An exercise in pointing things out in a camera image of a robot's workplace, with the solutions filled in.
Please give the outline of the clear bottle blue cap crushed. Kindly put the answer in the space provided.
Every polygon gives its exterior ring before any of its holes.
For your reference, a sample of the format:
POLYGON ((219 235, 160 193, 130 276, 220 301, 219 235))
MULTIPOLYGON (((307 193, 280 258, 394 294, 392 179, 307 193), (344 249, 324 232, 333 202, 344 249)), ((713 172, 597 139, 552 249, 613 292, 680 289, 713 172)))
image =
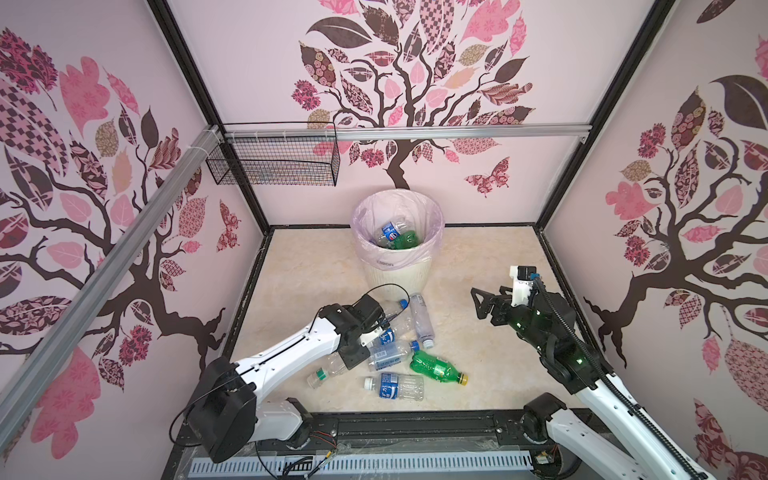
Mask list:
POLYGON ((398 301, 384 300, 381 303, 384 319, 388 322, 392 322, 396 319, 408 318, 408 301, 401 299, 398 301))

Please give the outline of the blue label bottle white cap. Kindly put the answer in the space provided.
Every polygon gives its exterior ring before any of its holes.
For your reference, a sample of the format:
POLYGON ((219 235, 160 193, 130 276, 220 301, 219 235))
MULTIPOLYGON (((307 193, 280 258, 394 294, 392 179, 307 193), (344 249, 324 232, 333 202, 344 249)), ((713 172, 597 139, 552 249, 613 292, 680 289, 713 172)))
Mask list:
POLYGON ((399 316, 394 318, 387 329, 378 335, 370 344, 370 347, 378 347, 394 343, 396 341, 410 341, 414 338, 415 330, 411 317, 399 316))

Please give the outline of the clear bottle blue cap tall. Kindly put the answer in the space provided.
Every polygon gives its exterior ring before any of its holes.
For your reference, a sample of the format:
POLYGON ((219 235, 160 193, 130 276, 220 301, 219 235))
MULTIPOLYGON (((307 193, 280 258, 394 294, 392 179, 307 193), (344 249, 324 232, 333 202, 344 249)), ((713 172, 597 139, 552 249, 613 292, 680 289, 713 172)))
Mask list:
POLYGON ((431 349, 435 346, 435 332, 424 297, 415 293, 410 297, 409 309, 413 319, 413 326, 418 340, 423 349, 431 349))

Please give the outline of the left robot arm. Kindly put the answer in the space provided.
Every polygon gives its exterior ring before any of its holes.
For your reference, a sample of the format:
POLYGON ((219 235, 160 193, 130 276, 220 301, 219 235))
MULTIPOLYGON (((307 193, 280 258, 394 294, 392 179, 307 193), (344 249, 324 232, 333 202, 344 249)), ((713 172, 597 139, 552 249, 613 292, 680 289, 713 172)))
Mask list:
POLYGON ((351 305, 324 306, 308 326, 265 351, 236 362, 212 361, 183 410, 184 420, 214 463, 265 440, 300 448, 309 439, 312 415, 295 398, 267 397, 326 355, 337 353, 346 368, 356 367, 388 327, 383 307, 368 294, 351 305))

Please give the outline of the blue label bottle front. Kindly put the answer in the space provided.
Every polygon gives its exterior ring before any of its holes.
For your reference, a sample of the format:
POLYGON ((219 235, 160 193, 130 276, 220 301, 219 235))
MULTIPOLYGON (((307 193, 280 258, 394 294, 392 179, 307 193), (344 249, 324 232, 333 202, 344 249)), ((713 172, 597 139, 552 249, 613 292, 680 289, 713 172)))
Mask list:
POLYGON ((378 377, 365 377, 363 386, 387 400, 422 401, 425 394, 424 380, 410 374, 384 372, 378 377))

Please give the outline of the clear bottle green cap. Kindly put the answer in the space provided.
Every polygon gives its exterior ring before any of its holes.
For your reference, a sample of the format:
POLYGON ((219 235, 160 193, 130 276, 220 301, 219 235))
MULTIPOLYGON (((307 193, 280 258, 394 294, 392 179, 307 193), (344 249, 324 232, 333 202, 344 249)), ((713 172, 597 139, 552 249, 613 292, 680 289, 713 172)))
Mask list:
POLYGON ((307 383, 312 389, 317 389, 328 379, 342 375, 347 371, 341 355, 334 352, 323 358, 320 366, 307 377, 307 383))

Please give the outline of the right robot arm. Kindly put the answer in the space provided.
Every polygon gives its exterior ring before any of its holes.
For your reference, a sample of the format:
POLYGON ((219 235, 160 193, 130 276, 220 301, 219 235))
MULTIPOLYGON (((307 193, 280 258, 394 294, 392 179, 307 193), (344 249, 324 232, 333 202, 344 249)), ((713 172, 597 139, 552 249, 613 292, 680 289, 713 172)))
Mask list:
POLYGON ((635 400, 611 366, 575 331, 578 315, 540 279, 494 294, 470 291, 476 316, 511 327, 531 345, 547 373, 582 402, 616 438, 595 432, 550 393, 524 407, 525 435, 570 451, 604 479, 710 479, 635 400))

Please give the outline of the green bottle yellow cap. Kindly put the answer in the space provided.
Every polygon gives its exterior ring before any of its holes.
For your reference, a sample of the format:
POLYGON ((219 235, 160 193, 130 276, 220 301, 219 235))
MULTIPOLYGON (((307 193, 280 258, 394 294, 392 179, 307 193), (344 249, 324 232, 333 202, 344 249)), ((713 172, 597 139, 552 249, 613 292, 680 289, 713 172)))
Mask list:
POLYGON ((421 350, 413 353, 409 367, 413 372, 441 383, 457 383, 466 386, 469 380, 469 377, 452 363, 421 350))

